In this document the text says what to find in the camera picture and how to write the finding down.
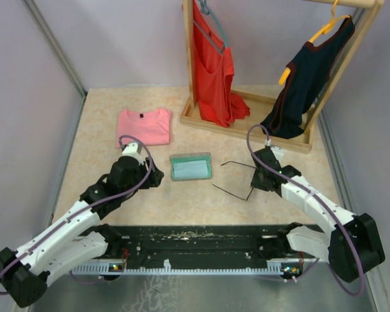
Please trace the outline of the light blue cleaning cloth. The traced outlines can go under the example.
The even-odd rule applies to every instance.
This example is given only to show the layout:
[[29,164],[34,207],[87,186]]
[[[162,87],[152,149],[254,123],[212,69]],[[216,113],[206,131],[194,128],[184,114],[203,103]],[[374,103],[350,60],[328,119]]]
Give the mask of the light blue cleaning cloth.
[[176,179],[203,179],[209,177],[206,160],[178,162],[174,164],[173,173]]

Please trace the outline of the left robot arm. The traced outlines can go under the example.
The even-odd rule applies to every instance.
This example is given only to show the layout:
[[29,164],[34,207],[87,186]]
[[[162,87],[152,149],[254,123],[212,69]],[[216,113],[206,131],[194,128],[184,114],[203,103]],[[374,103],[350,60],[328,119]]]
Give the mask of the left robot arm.
[[120,234],[100,222],[138,190],[158,187],[163,177],[150,157],[120,157],[54,224],[16,250],[0,251],[0,295],[27,307],[79,265],[118,256]]

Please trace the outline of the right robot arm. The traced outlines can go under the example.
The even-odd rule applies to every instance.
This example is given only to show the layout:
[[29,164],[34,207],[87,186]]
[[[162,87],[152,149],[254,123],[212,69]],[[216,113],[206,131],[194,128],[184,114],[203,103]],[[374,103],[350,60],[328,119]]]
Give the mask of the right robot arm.
[[354,214],[313,188],[291,165],[281,166],[274,152],[265,147],[252,154],[256,169],[252,185],[275,192],[295,204],[320,228],[314,231],[294,224],[277,241],[278,252],[292,257],[305,252],[329,264],[333,272],[350,283],[359,269],[368,272],[385,261],[377,224],[367,213]]

